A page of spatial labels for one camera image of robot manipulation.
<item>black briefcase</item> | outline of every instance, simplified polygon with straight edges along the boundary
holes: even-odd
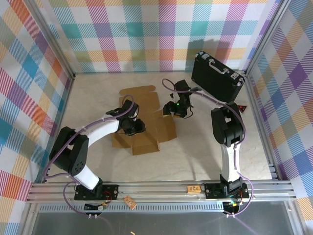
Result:
[[[191,79],[219,101],[232,102],[245,79],[205,51],[196,55]]]

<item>red warning sticker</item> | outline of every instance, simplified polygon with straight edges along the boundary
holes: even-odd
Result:
[[[239,108],[241,113],[244,113],[244,111],[246,110],[247,106],[246,105],[238,105],[238,108]]]

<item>briefcase handle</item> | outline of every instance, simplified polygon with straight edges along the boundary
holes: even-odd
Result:
[[[220,74],[229,73],[229,70],[228,70],[227,68],[224,68],[224,71],[222,72],[222,71],[220,71],[217,67],[213,66],[212,63],[215,64],[214,59],[210,59],[210,60],[209,60],[209,66],[210,66],[212,69],[214,69],[216,72],[218,72],[218,73],[220,73]]]

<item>metal grate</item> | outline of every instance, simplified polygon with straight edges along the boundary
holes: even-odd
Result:
[[[82,211],[84,204],[73,204],[74,208]],[[106,212],[220,212],[223,211],[222,202],[194,202],[194,203],[138,203],[131,210],[125,203],[112,203]],[[65,204],[42,204],[39,212],[71,212],[71,208]]]

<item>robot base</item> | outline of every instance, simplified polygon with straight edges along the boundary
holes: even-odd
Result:
[[[243,183],[241,188],[233,191],[232,193],[226,195],[222,189],[221,184],[204,184],[204,192],[206,199],[221,199],[221,198],[231,198],[233,200],[240,200],[242,198],[249,198],[249,192],[246,183]]]
[[[118,195],[118,185],[99,184],[96,189],[92,191],[82,185],[78,185],[75,192],[75,201],[116,200]]]

